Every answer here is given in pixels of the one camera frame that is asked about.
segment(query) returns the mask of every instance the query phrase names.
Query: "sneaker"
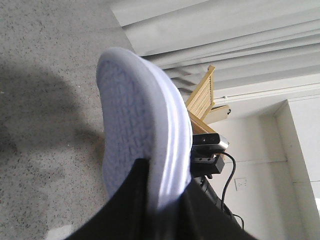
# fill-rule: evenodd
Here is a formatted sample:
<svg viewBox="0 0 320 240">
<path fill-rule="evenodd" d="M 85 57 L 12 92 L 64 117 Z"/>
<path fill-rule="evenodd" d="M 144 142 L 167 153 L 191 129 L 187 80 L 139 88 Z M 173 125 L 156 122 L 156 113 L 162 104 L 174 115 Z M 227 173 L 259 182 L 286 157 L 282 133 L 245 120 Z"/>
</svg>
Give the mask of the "sneaker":
<svg viewBox="0 0 320 240">
<path fill-rule="evenodd" d="M 178 199 L 191 181 L 192 127 L 182 96 L 160 68 L 123 48 L 101 55 L 96 79 L 107 194 L 112 198 L 136 159 L 149 159 L 148 238 L 172 239 Z"/>
</svg>

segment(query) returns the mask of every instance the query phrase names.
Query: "power cord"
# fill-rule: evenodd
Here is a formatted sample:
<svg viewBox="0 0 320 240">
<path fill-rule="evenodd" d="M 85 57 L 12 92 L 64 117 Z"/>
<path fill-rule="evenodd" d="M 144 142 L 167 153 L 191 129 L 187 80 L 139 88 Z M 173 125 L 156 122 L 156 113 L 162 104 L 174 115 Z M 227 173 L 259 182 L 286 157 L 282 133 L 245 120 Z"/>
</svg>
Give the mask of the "power cord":
<svg viewBox="0 0 320 240">
<path fill-rule="evenodd" d="M 238 218 L 241 219 L 242 229 L 245 230 L 245 221 L 244 221 L 244 219 L 242 217 L 240 217 L 239 215 L 237 215 L 237 214 L 233 214 L 233 216 L 238 217 Z"/>
<path fill-rule="evenodd" d="M 229 185 L 229 183 L 230 183 L 230 181 L 231 181 L 231 179 L 234 176 L 235 171 L 236 171 L 236 160 L 229 153 L 226 153 L 224 151 L 219 152 L 219 154 L 223 154 L 223 155 L 228 156 L 232 160 L 232 163 L 233 163 L 231 174 L 230 174 L 228 180 L 226 181 L 225 186 L 224 186 L 223 191 L 222 191 L 221 211 L 224 212 L 225 211 L 224 204 L 225 204 L 226 191 L 227 191 L 228 185 Z"/>
</svg>

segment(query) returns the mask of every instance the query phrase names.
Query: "white wall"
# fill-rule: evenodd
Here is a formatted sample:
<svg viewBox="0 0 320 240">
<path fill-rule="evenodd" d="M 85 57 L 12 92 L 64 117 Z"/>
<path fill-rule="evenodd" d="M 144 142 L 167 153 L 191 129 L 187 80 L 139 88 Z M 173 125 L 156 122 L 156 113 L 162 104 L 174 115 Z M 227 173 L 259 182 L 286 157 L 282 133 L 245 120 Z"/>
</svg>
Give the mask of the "white wall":
<svg viewBox="0 0 320 240">
<path fill-rule="evenodd" d="M 308 240 L 320 239 L 320 98 L 289 99 L 276 113 Z"/>
<path fill-rule="evenodd" d="M 304 240 L 304 230 L 288 162 L 272 116 L 225 120 L 210 125 L 230 141 L 228 153 L 237 161 L 234 178 L 247 178 L 236 191 L 234 180 L 226 194 L 231 211 L 244 218 L 245 229 L 261 240 Z M 210 183 L 221 196 L 231 172 L 230 161 Z"/>
<path fill-rule="evenodd" d="M 288 103 L 310 181 L 320 182 L 320 95 Z"/>
</svg>

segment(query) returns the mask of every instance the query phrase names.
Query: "speckled floor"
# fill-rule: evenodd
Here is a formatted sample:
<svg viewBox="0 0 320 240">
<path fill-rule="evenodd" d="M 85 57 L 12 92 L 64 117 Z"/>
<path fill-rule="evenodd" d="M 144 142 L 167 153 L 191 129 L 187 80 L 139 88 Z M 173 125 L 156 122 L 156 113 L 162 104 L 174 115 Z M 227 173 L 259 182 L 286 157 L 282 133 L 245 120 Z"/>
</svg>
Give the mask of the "speckled floor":
<svg viewBox="0 0 320 240">
<path fill-rule="evenodd" d="M 96 64 L 131 46 L 105 0 L 0 11 L 0 239 L 62 239 L 107 201 Z"/>
</svg>

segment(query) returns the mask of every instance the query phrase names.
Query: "chair backrest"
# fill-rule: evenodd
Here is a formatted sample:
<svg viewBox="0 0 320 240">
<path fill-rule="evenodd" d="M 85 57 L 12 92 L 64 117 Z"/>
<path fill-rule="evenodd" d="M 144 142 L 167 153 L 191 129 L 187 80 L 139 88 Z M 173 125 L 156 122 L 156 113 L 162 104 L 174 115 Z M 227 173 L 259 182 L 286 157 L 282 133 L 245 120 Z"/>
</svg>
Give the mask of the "chair backrest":
<svg viewBox="0 0 320 240">
<path fill-rule="evenodd" d="M 188 110 L 193 134 L 215 133 L 203 122 L 207 114 L 215 105 L 214 103 L 214 73 L 215 67 L 210 65 L 208 71 L 185 102 Z"/>
<path fill-rule="evenodd" d="M 185 102 L 186 108 L 190 113 L 200 120 L 204 120 L 206 115 L 215 105 L 214 103 L 214 76 L 215 67 L 210 65 L 208 71 L 191 93 Z"/>
</svg>

